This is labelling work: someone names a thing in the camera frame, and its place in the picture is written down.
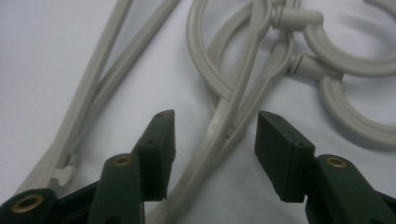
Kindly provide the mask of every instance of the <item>white background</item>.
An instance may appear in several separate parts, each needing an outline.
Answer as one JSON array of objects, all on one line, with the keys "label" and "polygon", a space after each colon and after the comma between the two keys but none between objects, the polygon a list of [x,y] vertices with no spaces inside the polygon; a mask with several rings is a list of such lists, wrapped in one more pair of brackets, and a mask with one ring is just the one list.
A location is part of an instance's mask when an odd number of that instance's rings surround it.
[{"label": "white background", "polygon": [[[0,203],[47,150],[62,122],[115,0],[0,2]],[[135,0],[107,67],[136,34],[160,0]],[[191,0],[179,3],[92,127],[78,151],[78,174],[67,192],[96,181],[109,157],[129,152],[151,117],[175,109],[177,157],[169,190],[201,141],[212,112],[205,83],[186,45]],[[204,18],[208,44],[219,27],[248,0],[213,0]],[[384,12],[357,0],[305,0],[325,15],[325,29],[340,48],[364,57],[396,52],[396,26]],[[260,73],[275,41],[259,49]],[[309,51],[301,34],[299,51]],[[237,57],[239,34],[227,51],[224,73]],[[396,76],[345,78],[351,103],[373,120],[396,125]],[[321,104],[314,81],[287,75],[262,103],[286,118],[317,146],[355,163],[373,187],[396,197],[396,150],[364,148],[342,135]],[[179,223],[307,223],[303,204],[282,203],[253,153],[256,119],[233,155],[202,187]],[[149,211],[155,203],[147,203]]]}]

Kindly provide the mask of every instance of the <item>clamp jaw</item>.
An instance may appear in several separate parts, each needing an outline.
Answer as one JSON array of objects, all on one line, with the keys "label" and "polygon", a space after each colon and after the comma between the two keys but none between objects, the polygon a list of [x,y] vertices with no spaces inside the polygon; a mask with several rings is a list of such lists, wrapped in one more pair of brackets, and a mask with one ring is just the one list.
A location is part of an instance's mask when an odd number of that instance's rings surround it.
[{"label": "clamp jaw", "polygon": [[31,189],[0,207],[0,223],[145,223],[143,202],[166,198],[175,150],[175,112],[154,116],[132,153],[108,159],[99,181],[62,199]]},{"label": "clamp jaw", "polygon": [[310,224],[396,223],[396,200],[378,193],[352,162],[314,156],[315,146],[279,115],[261,111],[255,153],[280,200],[302,203]]}]

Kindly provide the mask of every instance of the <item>white surface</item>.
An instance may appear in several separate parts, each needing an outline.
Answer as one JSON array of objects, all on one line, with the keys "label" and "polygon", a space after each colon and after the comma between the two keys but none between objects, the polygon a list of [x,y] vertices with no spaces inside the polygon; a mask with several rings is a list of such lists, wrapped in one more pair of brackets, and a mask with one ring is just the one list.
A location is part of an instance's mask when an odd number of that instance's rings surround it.
[{"label": "white surface", "polygon": [[[109,63],[160,2],[134,1]],[[247,2],[212,0],[204,19],[206,43]],[[0,203],[12,196],[50,146],[114,4],[0,3]],[[78,175],[66,193],[96,181],[106,159],[130,151],[151,117],[171,108],[177,113],[177,158],[169,190],[176,184],[211,117],[204,82],[186,47],[190,5],[191,0],[180,2],[92,127],[79,149]],[[321,10],[331,40],[348,52],[367,57],[396,52],[396,25],[376,8],[357,0],[305,0],[302,6]],[[272,31],[262,43],[256,74],[274,36]],[[308,51],[302,35],[296,37],[298,50]],[[239,35],[234,43],[238,46],[242,40]],[[228,51],[228,63],[237,50]],[[396,76],[348,76],[345,86],[348,99],[362,114],[396,125]],[[375,189],[396,197],[396,150],[366,149],[346,139],[322,107],[317,83],[287,76],[262,109],[292,123],[317,146],[317,155],[349,159]],[[255,129],[253,120],[234,154],[208,179],[179,223],[306,223],[304,206],[282,203],[254,156]],[[147,203],[147,210],[154,205]]]}]

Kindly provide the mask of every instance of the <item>brass grommet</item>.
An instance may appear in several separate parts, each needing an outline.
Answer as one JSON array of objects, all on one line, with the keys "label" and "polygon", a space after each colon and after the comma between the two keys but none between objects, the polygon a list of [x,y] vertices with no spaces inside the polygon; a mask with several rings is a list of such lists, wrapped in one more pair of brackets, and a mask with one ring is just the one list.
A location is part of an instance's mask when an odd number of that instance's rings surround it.
[{"label": "brass grommet", "polygon": [[11,210],[17,214],[29,212],[37,208],[43,201],[44,197],[41,194],[31,194],[14,203]]},{"label": "brass grommet", "polygon": [[114,160],[114,164],[118,166],[127,165],[129,163],[131,163],[131,158],[127,156],[121,156]]},{"label": "brass grommet", "polygon": [[335,157],[327,158],[326,162],[334,167],[337,167],[337,168],[344,168],[347,166],[347,164],[344,161],[342,161],[338,158],[335,158]]}]

